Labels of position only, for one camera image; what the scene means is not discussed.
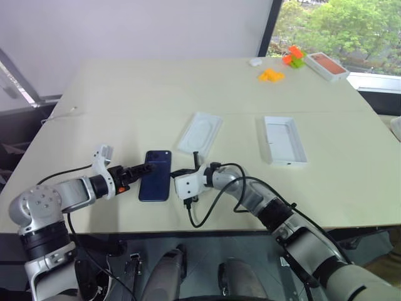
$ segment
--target white wall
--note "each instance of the white wall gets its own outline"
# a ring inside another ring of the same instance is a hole
[[[87,58],[255,56],[273,0],[0,0],[0,47],[39,95]]]

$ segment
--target wire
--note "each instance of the wire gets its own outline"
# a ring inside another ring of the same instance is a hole
[[[217,202],[218,202],[218,200],[220,199],[221,195],[222,195],[232,184],[234,184],[236,181],[239,181],[239,180],[241,180],[241,179],[243,179],[243,178],[245,178],[245,180],[246,180],[247,177],[238,177],[238,178],[232,180],[231,182],[228,182],[228,183],[219,191],[219,193],[217,194],[217,196],[214,198],[213,203],[212,203],[211,207],[209,208],[208,212],[206,213],[204,219],[203,219],[199,224],[195,224],[195,223],[194,223],[194,220],[192,219],[192,213],[190,212],[190,208],[187,208],[187,210],[188,210],[188,217],[189,217],[189,221],[190,221],[191,225],[192,225],[194,228],[200,228],[201,226],[203,226],[204,223],[205,223],[205,222],[207,221],[207,219],[209,218],[209,216],[211,215],[211,213],[212,213],[212,211],[213,211],[213,209],[214,209],[214,206],[217,204]]]
[[[236,163],[225,163],[225,164],[222,164],[221,166],[236,166],[240,170],[241,176],[243,178],[243,180],[242,180],[242,192],[241,192],[241,197],[239,198],[239,201],[235,205],[233,211],[235,213],[247,213],[247,212],[249,212],[248,210],[238,210],[239,205],[241,205],[241,203],[242,203],[242,201],[244,199],[245,190],[246,190],[246,179],[245,179],[244,169],[239,164],[236,164]]]
[[[62,174],[67,174],[67,173],[74,172],[74,171],[81,171],[81,170],[87,169],[87,168],[89,168],[89,167],[91,167],[91,166],[92,166],[92,164],[89,164],[89,165],[86,165],[86,166],[83,166],[83,167],[70,169],[70,170],[68,170],[68,171],[61,171],[61,172],[57,172],[56,174],[51,174],[50,176],[47,176],[47,177],[45,177],[44,179],[40,180],[40,181],[37,183],[37,185],[42,184],[43,182],[47,181],[48,179],[51,179],[52,177],[60,176],[60,175],[62,175]]]
[[[83,245],[80,243],[80,240],[78,238],[78,235],[76,234],[73,224],[71,222],[71,215],[70,213],[67,213],[67,221],[68,221],[68,226],[70,227],[71,232],[73,233],[73,236],[75,238],[75,242],[78,246],[81,247],[81,249],[86,253],[86,255],[89,257],[89,259],[93,262],[94,265],[96,265],[103,273],[106,273],[109,277],[112,277],[115,281],[117,281],[127,292],[130,293],[132,299],[134,301],[137,301],[137,298],[135,297],[135,295],[133,294],[133,292],[120,280],[118,279],[112,272],[109,272],[108,270],[106,270],[105,268],[103,268],[93,257],[92,255],[89,253],[89,251],[83,247]]]
[[[273,187],[271,187],[268,183],[256,178],[256,177],[238,177],[234,180],[232,180],[231,182],[227,183],[227,185],[225,185],[219,192],[219,194],[216,196],[216,198],[214,199],[212,206],[209,208],[205,218],[199,223],[199,224],[195,224],[193,219],[192,219],[192,215],[190,212],[190,209],[188,209],[188,215],[189,215],[189,220],[190,223],[192,224],[193,227],[195,228],[200,228],[201,226],[203,226],[203,224],[206,222],[206,220],[208,219],[208,217],[210,216],[210,214],[212,213],[212,210],[214,208],[214,206],[216,205],[216,203],[218,202],[218,200],[220,199],[221,195],[229,188],[229,186],[231,186],[232,184],[234,184],[237,181],[243,180],[245,178],[245,180],[253,180],[258,182],[259,184],[263,185],[264,187],[268,188],[272,193],[274,193],[280,200],[282,200],[282,202],[291,207],[292,210],[294,210],[295,212],[297,212],[300,216],[302,216],[304,219],[306,219],[307,221],[309,221],[316,229],[318,229],[321,234],[326,237],[328,240],[331,241],[331,243],[338,249],[338,251],[340,252],[340,254],[342,255],[342,257],[344,258],[344,260],[349,263],[352,264],[351,260],[349,259],[349,257],[345,254],[345,252],[343,251],[342,247],[339,246],[339,244],[334,240],[334,238],[331,237],[330,234],[328,234],[321,226],[319,226],[318,224],[316,224],[312,219],[310,219],[307,215],[305,215],[304,213],[302,213],[300,210],[295,208],[295,204],[289,204],[289,202],[287,202],[285,200],[285,198],[283,198],[280,193],[278,193]]]

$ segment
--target white table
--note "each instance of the white table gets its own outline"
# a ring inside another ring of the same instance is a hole
[[[196,111],[220,115],[222,127],[207,160],[237,162],[275,187],[324,227],[401,222],[400,144],[347,81],[328,83],[308,67],[293,70],[278,59],[257,68],[247,59],[93,60],[83,65],[0,195],[0,231],[14,233],[8,205],[24,189],[54,172],[87,165],[100,143],[114,147],[112,164],[134,166],[154,149],[173,152],[172,171],[192,167],[177,143]],[[278,83],[257,77],[273,67]],[[263,116],[294,117],[309,163],[275,167],[266,162]],[[92,171],[64,175],[47,184]],[[209,220],[193,229],[171,182],[166,202],[142,203],[139,182],[116,198],[72,214],[79,233],[262,230],[235,200],[221,198]],[[194,206],[202,219],[217,191]]]

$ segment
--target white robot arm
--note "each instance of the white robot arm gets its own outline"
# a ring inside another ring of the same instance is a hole
[[[106,169],[112,148],[101,145],[93,155],[93,177],[79,177],[52,186],[29,188],[10,204],[9,215],[19,225],[18,234],[28,256],[25,270],[34,301],[46,300],[65,290],[78,289],[77,298],[90,300],[97,285],[90,265],[75,260],[76,246],[68,236],[63,213],[89,206],[96,199],[110,199],[130,189],[129,184],[150,173],[154,166],[142,164]]]
[[[254,177],[244,179],[234,169],[216,162],[199,166],[196,155],[194,170],[177,171],[173,176],[177,194],[189,213],[191,201],[210,187],[234,196],[276,238],[298,278],[310,287],[321,285],[329,300],[400,300],[399,289],[347,261],[324,230],[265,182]]]

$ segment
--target orange block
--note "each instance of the orange block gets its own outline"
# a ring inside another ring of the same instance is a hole
[[[303,58],[303,53],[301,50],[298,49],[297,46],[293,45],[288,47],[288,50],[296,57],[296,58]]]
[[[291,63],[291,55],[286,55],[286,56],[283,56],[283,62],[284,62],[284,64],[286,64],[286,65],[288,65],[289,63]]]
[[[266,69],[262,74],[259,75],[259,80],[263,81],[271,81],[271,82],[277,82],[279,80],[282,80],[284,78],[284,73],[281,72],[275,72],[273,69],[269,68]]]

